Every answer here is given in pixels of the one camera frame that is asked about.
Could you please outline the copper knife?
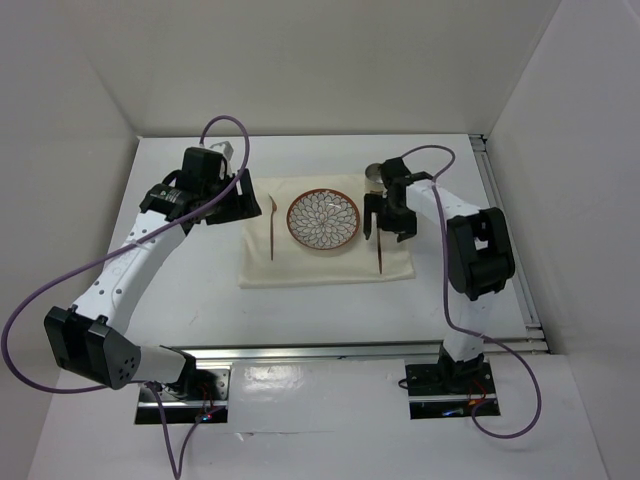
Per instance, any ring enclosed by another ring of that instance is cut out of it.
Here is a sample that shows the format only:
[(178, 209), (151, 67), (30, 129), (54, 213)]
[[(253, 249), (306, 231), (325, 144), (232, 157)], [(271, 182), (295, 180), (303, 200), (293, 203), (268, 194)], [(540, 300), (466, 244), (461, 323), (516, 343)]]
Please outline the copper knife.
[(383, 253), (382, 253), (382, 241), (381, 241), (381, 229), (376, 228), (376, 248), (377, 248), (377, 261), (379, 274), (383, 274)]

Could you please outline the silver metal cup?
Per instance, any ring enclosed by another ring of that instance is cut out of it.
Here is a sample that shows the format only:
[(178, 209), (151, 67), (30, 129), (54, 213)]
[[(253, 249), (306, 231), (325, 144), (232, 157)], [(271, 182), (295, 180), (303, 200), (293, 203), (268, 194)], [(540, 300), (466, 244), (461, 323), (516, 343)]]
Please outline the silver metal cup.
[(385, 191), (381, 174), (381, 163), (372, 163), (364, 171), (364, 192), (381, 196)]

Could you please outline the cream cloth placemat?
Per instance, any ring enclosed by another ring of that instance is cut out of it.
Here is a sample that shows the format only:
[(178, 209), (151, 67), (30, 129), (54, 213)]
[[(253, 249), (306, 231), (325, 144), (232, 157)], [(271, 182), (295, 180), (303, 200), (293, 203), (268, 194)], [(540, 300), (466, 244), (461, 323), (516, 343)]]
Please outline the cream cloth placemat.
[(243, 289), (376, 283), (415, 277), (407, 246), (362, 233), (363, 175), (260, 178), (262, 214), (244, 223)]

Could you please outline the floral patterned ceramic plate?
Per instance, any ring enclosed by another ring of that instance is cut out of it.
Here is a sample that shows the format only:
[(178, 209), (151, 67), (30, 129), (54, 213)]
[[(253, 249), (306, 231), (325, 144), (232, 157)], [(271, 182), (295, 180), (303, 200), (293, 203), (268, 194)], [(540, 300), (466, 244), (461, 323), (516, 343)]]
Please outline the floral patterned ceramic plate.
[(286, 226), (301, 246), (331, 251), (351, 242), (359, 231), (361, 215), (356, 203), (346, 194), (318, 188), (299, 195), (290, 204)]

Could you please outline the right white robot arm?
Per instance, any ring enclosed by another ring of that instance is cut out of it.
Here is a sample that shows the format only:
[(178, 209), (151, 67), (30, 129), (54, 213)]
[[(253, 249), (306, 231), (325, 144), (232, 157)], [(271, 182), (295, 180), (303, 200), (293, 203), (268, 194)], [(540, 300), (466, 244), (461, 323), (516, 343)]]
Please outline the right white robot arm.
[(455, 291), (459, 318), (449, 313), (436, 371), (427, 379), (447, 393), (461, 393), (480, 375), (484, 339), (496, 295), (515, 273), (506, 219), (497, 207), (482, 209), (435, 186), (426, 172), (412, 173), (400, 157), (376, 166), (379, 191), (364, 195), (363, 233), (391, 232), (397, 242), (415, 237), (418, 218), (441, 228), (445, 248), (443, 293)]

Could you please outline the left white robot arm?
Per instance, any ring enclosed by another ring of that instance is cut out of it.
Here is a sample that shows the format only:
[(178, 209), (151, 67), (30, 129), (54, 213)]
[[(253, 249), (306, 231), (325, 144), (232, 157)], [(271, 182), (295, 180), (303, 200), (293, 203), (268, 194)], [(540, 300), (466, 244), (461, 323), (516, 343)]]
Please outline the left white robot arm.
[(194, 225), (260, 215), (250, 173), (232, 174), (232, 155), (229, 142), (187, 148), (181, 168), (147, 191), (123, 244), (125, 253), (108, 261), (69, 308), (49, 310), (44, 327), (61, 369), (113, 390), (153, 382), (176, 399), (212, 381), (192, 355), (138, 346), (126, 332), (151, 281)]

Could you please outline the aluminium front rail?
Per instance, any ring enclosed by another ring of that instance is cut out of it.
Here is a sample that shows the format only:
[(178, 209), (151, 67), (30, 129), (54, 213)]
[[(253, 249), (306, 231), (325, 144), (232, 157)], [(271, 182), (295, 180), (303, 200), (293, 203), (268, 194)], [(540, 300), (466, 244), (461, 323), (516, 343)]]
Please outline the aluminium front rail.
[(299, 346), (179, 346), (178, 349), (209, 362), (297, 362), (437, 357), (440, 342), (308, 344)]

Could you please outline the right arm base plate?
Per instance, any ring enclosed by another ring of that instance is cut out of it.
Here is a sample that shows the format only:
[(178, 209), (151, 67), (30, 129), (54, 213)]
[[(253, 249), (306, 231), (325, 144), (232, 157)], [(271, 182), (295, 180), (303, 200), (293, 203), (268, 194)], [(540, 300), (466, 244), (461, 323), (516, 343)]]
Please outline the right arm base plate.
[(470, 417), (475, 407), (478, 417), (501, 415), (488, 362), (473, 377), (453, 386), (440, 378), (435, 364), (407, 364), (398, 387), (408, 394), (412, 420)]

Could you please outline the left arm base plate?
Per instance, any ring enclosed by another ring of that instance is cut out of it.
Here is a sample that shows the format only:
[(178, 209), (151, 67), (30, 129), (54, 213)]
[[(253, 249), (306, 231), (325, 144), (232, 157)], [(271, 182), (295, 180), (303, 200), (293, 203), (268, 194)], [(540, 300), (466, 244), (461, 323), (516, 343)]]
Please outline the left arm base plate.
[[(212, 364), (209, 376), (189, 393), (177, 393), (168, 386), (157, 390), (168, 425), (190, 425), (198, 418), (203, 424), (228, 422), (228, 397), (231, 383), (230, 364)], [(160, 425), (161, 418), (153, 391), (145, 386), (139, 390), (135, 425)]]

